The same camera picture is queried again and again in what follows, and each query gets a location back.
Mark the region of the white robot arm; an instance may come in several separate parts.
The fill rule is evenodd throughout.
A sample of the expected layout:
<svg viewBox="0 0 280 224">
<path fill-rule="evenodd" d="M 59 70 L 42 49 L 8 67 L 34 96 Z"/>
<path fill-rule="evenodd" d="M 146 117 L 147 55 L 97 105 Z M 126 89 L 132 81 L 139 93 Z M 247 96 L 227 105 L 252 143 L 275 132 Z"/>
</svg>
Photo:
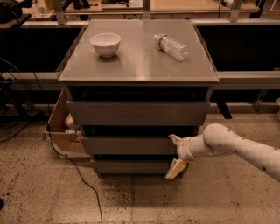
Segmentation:
<svg viewBox="0 0 280 224">
<path fill-rule="evenodd" d="M 198 158 L 235 154 L 280 181 L 280 149 L 238 136 L 224 125 L 212 123 L 200 135 L 181 138 L 170 134 L 169 138 L 176 145 L 178 159 L 172 160 L 167 179 L 176 178 Z"/>
</svg>

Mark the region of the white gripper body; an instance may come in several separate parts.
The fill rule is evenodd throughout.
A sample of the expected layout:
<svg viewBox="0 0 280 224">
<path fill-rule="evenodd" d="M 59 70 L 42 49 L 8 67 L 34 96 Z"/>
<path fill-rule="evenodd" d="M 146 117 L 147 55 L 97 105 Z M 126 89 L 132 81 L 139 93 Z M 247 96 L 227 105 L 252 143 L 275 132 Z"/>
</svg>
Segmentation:
<svg viewBox="0 0 280 224">
<path fill-rule="evenodd" d="M 177 143 L 177 154 L 178 157 L 186 162 L 192 162 L 196 159 L 196 157 L 192 154 L 190 148 L 190 137 L 180 138 Z"/>
</svg>

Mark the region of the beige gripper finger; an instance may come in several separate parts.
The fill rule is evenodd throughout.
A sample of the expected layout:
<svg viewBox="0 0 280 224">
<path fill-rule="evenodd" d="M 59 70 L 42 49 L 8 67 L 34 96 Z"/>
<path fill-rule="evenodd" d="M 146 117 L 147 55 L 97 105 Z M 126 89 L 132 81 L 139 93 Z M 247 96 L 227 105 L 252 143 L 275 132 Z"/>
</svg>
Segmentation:
<svg viewBox="0 0 280 224">
<path fill-rule="evenodd" d="M 177 145 L 181 140 L 179 136 L 176 136 L 174 134 L 170 134 L 168 137 L 173 141 L 175 145 Z"/>
<path fill-rule="evenodd" d="M 182 160 L 181 158 L 179 159 L 174 158 L 171 162 L 170 169 L 165 175 L 165 178 L 175 179 L 186 168 L 186 165 L 187 162 Z"/>
</svg>

